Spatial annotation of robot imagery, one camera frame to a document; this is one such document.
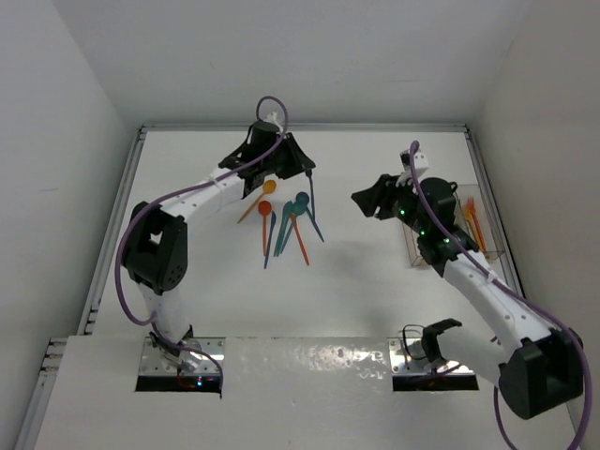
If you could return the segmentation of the dark blue fork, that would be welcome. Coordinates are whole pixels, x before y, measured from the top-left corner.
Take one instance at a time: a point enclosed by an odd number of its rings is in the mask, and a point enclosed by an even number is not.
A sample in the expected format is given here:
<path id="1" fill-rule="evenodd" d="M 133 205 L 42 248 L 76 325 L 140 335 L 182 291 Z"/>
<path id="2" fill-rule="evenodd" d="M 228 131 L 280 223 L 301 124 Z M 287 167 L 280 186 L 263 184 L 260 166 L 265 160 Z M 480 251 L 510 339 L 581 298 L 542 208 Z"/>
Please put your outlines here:
<path id="1" fill-rule="evenodd" d="M 316 222 L 316 217 L 315 217 L 315 187 L 314 187 L 314 180 L 313 180 L 313 171 L 311 169 L 306 170 L 306 177 L 308 180 L 308 184 L 309 184 L 309 208 L 308 208 L 308 212 L 309 212 L 309 216 L 315 220 Z"/>

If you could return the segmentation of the teal spoon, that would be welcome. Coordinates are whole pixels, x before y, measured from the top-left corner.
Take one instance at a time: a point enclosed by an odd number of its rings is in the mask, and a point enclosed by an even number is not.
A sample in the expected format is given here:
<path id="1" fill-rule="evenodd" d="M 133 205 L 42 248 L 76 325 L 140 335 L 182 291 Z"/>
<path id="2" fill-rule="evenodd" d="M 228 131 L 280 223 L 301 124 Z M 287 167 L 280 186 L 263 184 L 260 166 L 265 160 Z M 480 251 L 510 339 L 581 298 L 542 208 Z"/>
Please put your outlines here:
<path id="1" fill-rule="evenodd" d="M 282 238 L 281 243 L 279 245 L 279 249 L 278 249 L 279 255 L 281 255 L 283 253 L 283 251 L 288 243 L 288 240 L 292 233 L 293 224 L 295 223 L 296 217 L 303 215 L 307 211 L 307 209 L 308 209 L 307 202 L 294 202 L 292 204 L 291 213 L 289 215 L 289 218 L 287 220 L 287 224 L 285 227 L 284 237 Z"/>

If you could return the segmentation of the dark blue spoon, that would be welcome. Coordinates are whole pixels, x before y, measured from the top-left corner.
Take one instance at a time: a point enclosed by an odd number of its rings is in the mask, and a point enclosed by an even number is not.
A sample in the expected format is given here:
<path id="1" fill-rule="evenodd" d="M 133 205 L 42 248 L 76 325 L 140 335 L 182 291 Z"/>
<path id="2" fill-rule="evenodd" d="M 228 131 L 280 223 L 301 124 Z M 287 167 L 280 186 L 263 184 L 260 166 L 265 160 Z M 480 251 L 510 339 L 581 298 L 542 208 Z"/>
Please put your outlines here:
<path id="1" fill-rule="evenodd" d="M 314 214 L 311 212 L 311 210 L 309 208 L 309 196 L 305 191 L 300 191 L 296 194 L 295 206 L 296 206 L 295 214 L 297 216 L 306 214 L 308 216 L 316 234 L 319 236 L 320 240 L 324 243 L 324 237 L 323 237 L 322 231 L 321 231 L 319 225 L 317 224 Z"/>

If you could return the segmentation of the yellow fork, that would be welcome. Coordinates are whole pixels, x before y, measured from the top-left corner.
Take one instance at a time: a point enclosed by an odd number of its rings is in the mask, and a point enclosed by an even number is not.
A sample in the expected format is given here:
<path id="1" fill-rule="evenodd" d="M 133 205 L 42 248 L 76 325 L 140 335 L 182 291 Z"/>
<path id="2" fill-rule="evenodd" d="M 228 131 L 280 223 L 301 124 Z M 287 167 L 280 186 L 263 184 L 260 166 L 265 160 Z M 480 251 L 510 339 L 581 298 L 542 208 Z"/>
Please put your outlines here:
<path id="1" fill-rule="evenodd" d="M 470 229 L 470 231 L 472 233 L 474 241 L 476 242 L 477 246 L 481 250 L 484 250 L 484 247 L 482 245 L 482 241 L 480 240 L 479 233 L 478 233 L 478 231 L 476 230 L 476 227 L 475 227 L 473 216 L 472 216 L 471 211 L 468 208 L 467 204 L 465 204 L 465 205 L 462 206 L 462 213 L 463 213 L 464 219 L 465 219 L 465 221 L 466 221 L 466 223 L 467 223 L 467 225 L 468 225 L 468 227 L 469 227 L 469 229 Z"/>

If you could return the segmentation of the orange fork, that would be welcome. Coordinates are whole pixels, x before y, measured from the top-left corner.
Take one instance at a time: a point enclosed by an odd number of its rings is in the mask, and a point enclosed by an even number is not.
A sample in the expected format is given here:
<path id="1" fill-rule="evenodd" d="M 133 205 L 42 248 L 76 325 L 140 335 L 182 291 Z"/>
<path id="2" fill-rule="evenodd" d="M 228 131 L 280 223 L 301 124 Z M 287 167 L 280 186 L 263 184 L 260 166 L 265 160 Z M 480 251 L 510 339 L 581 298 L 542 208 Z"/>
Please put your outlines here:
<path id="1" fill-rule="evenodd" d="M 485 236 L 484 236 L 483 230 L 481 228 L 481 225 L 480 225 L 480 222 L 479 222 L 479 219 L 477 216 L 477 210 L 476 210 L 476 206 L 475 206 L 474 197 L 468 198 L 467 211 L 469 213 L 469 217 L 471 218 L 473 229 L 474 229 L 474 232 L 477 237 L 478 245 L 484 252 L 487 252 L 488 251 L 487 243 L 486 243 Z"/>

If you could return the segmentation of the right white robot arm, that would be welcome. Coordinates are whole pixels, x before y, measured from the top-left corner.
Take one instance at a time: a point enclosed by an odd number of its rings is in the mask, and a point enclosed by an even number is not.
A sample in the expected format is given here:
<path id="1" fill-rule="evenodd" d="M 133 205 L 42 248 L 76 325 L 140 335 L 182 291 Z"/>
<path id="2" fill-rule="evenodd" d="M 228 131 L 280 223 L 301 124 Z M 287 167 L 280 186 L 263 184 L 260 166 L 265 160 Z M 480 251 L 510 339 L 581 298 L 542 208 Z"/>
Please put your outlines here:
<path id="1" fill-rule="evenodd" d="M 510 410 L 530 419 L 584 391 L 576 344 L 505 292 L 476 242 L 458 225 L 457 184 L 430 177 L 418 186 L 383 174 L 352 200 L 367 218 L 396 218 L 417 232 L 422 258 L 457 289 L 499 340 L 475 341 L 462 322 L 426 326 L 420 347 L 430 363 L 455 359 L 499 388 Z"/>

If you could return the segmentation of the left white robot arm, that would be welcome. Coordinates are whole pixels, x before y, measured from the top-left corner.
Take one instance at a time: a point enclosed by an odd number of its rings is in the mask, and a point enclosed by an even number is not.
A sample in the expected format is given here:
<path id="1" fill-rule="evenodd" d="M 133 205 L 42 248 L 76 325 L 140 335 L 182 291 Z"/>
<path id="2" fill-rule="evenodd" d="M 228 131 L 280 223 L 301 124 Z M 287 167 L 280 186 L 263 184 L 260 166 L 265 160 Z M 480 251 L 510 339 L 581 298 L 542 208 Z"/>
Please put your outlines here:
<path id="1" fill-rule="evenodd" d="M 140 326 L 151 325 L 153 340 L 164 352 L 178 355 L 192 331 L 178 291 L 188 269 L 190 226 L 245 199 L 270 175 L 286 180 L 315 167 L 290 132 L 258 120 L 200 184 L 138 203 L 117 249 L 114 283 L 125 306 L 121 274 L 126 272 L 142 293 L 149 316 L 138 319 L 125 308 L 127 317 Z"/>

